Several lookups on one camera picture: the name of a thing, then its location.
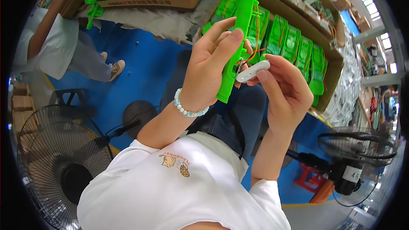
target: sneaker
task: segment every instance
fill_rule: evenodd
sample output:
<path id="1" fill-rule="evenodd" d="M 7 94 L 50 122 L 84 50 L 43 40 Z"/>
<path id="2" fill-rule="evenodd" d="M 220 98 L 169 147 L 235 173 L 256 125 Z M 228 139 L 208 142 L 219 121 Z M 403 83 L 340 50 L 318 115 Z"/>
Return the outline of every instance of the sneaker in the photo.
<path id="1" fill-rule="evenodd" d="M 106 59 L 108 58 L 108 53 L 107 52 L 102 52 L 101 56 L 104 59 L 104 62 L 106 62 Z"/>
<path id="2" fill-rule="evenodd" d="M 108 82 L 114 80 L 117 75 L 121 74 L 124 69 L 125 61 L 123 59 L 117 61 L 114 65 L 112 65 L 111 78 L 108 80 Z"/>

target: beaded bracelet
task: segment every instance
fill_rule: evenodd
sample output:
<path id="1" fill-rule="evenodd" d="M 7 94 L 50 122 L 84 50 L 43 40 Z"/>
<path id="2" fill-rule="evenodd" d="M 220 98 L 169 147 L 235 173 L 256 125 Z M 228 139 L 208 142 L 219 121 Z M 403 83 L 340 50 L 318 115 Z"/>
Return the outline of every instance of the beaded bracelet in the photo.
<path id="1" fill-rule="evenodd" d="M 200 110 L 199 112 L 191 112 L 191 111 L 186 111 L 184 108 L 182 108 L 181 104 L 180 104 L 180 100 L 179 100 L 179 95 L 181 92 L 181 88 L 179 88 L 176 93 L 175 93 L 175 100 L 173 101 L 173 103 L 175 104 L 176 108 L 179 110 L 179 112 L 181 112 L 183 115 L 187 116 L 187 117 L 196 117 L 196 116 L 202 116 L 204 114 L 206 114 L 206 112 L 209 110 L 209 107 L 206 107 L 204 110 Z"/>

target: jeans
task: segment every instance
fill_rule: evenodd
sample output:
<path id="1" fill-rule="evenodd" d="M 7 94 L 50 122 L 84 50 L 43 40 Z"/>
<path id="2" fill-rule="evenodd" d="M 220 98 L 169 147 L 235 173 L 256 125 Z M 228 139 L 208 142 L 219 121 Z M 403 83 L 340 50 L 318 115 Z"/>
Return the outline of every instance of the jeans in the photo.
<path id="1" fill-rule="evenodd" d="M 159 112 L 173 101 L 176 90 L 182 87 L 191 53 L 192 50 L 183 50 L 177 54 L 176 67 L 166 83 L 166 89 L 160 101 Z M 226 114 L 228 110 L 232 110 L 236 114 L 243 129 L 245 137 L 243 158 L 248 161 L 258 137 L 266 100 L 267 95 L 260 84 L 255 86 L 242 84 L 240 89 L 233 87 L 229 102 L 225 104 L 217 101 L 216 104 L 212 106 L 215 108 L 217 114 L 204 124 L 200 128 L 200 131 L 222 140 L 231 147 L 233 151 L 241 154 L 242 151 L 233 122 L 229 114 Z"/>

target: label on fan motor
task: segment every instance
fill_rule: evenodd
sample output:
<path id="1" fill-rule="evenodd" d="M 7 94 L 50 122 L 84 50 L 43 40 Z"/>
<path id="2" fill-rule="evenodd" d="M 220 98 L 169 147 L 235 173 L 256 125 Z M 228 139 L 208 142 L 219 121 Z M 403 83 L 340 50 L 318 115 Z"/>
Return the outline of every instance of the label on fan motor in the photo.
<path id="1" fill-rule="evenodd" d="M 350 182 L 358 183 L 361 173 L 362 173 L 361 169 L 347 165 L 342 178 Z"/>

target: fingernail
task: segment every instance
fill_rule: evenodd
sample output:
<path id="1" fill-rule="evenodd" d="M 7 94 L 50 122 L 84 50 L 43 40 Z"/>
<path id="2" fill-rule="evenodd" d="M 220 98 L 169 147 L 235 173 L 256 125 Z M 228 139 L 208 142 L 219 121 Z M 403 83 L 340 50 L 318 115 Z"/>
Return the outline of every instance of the fingernail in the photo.
<path id="1" fill-rule="evenodd" d="M 230 35 L 233 36 L 234 39 L 240 41 L 242 41 L 244 38 L 244 33 L 240 28 L 233 30 L 233 32 Z"/>
<path id="2" fill-rule="evenodd" d="M 268 79 L 267 70 L 264 70 L 264 69 L 259 70 L 259 71 L 256 73 L 256 75 L 257 75 L 257 77 L 258 77 L 258 80 L 260 80 L 260 82 L 264 82 L 265 80 Z"/>

